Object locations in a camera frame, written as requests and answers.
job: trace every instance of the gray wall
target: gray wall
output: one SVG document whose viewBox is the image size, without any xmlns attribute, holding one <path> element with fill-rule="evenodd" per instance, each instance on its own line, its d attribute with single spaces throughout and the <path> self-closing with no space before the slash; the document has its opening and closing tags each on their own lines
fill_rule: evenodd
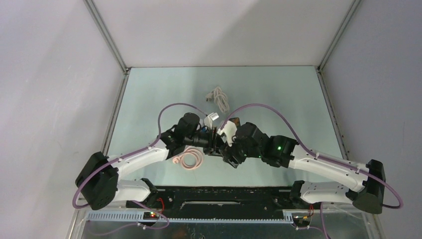
<svg viewBox="0 0 422 239">
<path fill-rule="evenodd" d="M 351 159 L 383 161 L 404 199 L 380 216 L 387 238 L 420 238 L 422 1 L 363 1 L 324 79 Z M 385 203 L 397 201 L 386 192 Z"/>
<path fill-rule="evenodd" d="M 66 236 L 121 78 L 82 0 L 0 1 L 0 238 Z"/>
</svg>

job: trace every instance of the white power cord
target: white power cord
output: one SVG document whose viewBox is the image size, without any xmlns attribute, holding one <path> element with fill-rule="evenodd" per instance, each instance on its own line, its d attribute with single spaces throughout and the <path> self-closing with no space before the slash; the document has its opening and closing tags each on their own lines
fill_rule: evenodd
<svg viewBox="0 0 422 239">
<path fill-rule="evenodd" d="M 195 158 L 195 164 L 188 165 L 185 162 L 186 155 L 192 155 Z M 183 151 L 183 153 L 173 157 L 173 163 L 180 163 L 182 168 L 186 170 L 194 170 L 194 169 L 199 168 L 199 166 L 202 164 L 203 161 L 204 161 L 204 153 L 202 153 L 202 151 L 194 147 L 187 147 L 185 151 Z"/>
<path fill-rule="evenodd" d="M 217 86 L 214 90 L 208 93 L 205 98 L 207 101 L 211 101 L 214 98 L 214 103 L 218 105 L 218 108 L 222 113 L 227 113 L 230 110 L 227 95 L 223 93 L 220 86 Z"/>
</svg>

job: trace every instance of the coiled pink cable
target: coiled pink cable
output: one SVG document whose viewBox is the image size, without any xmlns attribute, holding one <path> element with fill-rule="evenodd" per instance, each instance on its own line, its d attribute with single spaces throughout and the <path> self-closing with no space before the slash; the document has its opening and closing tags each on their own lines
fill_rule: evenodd
<svg viewBox="0 0 422 239">
<path fill-rule="evenodd" d="M 195 158 L 195 164 L 192 164 L 192 165 L 187 164 L 185 162 L 186 155 L 193 156 Z M 202 151 L 194 147 L 187 147 L 185 151 L 183 151 L 183 153 L 173 157 L 173 163 L 180 163 L 182 168 L 186 170 L 194 170 L 194 169 L 199 168 L 199 166 L 202 164 L 203 161 L 204 161 L 204 154 L 202 153 Z"/>
</svg>

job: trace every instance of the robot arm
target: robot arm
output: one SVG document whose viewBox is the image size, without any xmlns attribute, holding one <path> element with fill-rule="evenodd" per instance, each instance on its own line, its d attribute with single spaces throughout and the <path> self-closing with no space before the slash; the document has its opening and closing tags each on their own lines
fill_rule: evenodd
<svg viewBox="0 0 422 239">
<path fill-rule="evenodd" d="M 333 181 L 296 181 L 291 190 L 293 202 L 350 203 L 369 213 L 381 213 L 384 186 L 368 180 L 367 176 L 319 160 L 322 153 L 315 151 L 316 157 L 311 157 L 296 140 L 281 135 L 268 137 L 252 123 L 240 125 L 235 118 L 217 131 L 216 128 L 202 127 L 199 117 L 192 113 L 185 114 L 177 125 L 162 133 L 155 145 L 104 168 L 82 189 L 82 194 L 93 210 L 101 209 L 112 201 L 155 201 L 148 198 L 156 189 L 147 179 L 129 181 L 122 178 L 149 164 L 172 158 L 182 153 L 188 145 L 202 147 L 206 155 L 222 157 L 234 168 L 246 158 L 257 158 L 273 167 L 301 169 Z M 106 163 L 108 159 L 102 153 L 92 155 L 78 176 L 76 185 L 79 186 L 88 175 Z M 371 160 L 367 165 L 349 164 L 385 180 L 381 162 Z"/>
</svg>

